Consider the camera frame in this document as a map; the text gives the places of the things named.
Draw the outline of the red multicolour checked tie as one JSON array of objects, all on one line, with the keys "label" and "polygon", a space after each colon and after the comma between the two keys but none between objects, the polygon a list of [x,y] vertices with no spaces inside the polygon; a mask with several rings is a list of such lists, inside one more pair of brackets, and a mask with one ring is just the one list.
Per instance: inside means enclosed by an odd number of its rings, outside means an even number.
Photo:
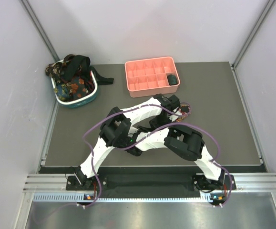
[{"label": "red multicolour checked tie", "polygon": [[180,108],[178,109],[178,111],[181,113],[181,116],[179,116],[175,121],[176,122],[182,122],[191,113],[191,107],[187,104],[182,104],[180,106]]}]

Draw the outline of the pink compartment tray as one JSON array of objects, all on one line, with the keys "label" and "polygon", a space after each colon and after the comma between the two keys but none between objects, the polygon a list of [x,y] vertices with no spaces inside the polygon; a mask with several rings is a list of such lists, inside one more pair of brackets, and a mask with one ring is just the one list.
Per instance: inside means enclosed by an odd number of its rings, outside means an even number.
[{"label": "pink compartment tray", "polygon": [[[128,61],[124,66],[127,89],[132,98],[172,94],[180,85],[174,59],[170,56]],[[169,85],[169,74],[177,77],[177,85]]]}]

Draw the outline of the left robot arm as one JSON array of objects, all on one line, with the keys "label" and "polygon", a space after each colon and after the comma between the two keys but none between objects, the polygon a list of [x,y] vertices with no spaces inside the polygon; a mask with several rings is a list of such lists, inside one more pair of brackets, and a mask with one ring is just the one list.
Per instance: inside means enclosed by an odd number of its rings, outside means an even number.
[{"label": "left robot arm", "polygon": [[99,127],[99,137],[95,146],[87,144],[91,152],[87,159],[74,169],[77,184],[83,189],[89,189],[93,185],[93,176],[115,148],[125,148],[126,152],[134,156],[140,156],[142,150],[132,146],[138,135],[151,132],[165,124],[175,122],[181,115],[178,111],[180,100],[176,95],[169,98],[157,94],[144,103],[131,108],[120,109],[114,107],[108,116],[88,130],[83,139],[95,128]]}]

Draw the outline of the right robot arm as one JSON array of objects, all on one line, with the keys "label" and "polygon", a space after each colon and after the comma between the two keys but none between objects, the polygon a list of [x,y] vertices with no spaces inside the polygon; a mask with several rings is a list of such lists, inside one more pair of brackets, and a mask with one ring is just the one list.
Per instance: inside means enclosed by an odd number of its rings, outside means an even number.
[{"label": "right robot arm", "polygon": [[202,170],[203,175],[193,176],[198,190],[210,192],[224,188],[224,171],[215,164],[202,134],[190,127],[176,125],[156,132],[139,130],[118,140],[113,146],[134,156],[151,149],[168,148],[183,160],[194,162]]}]

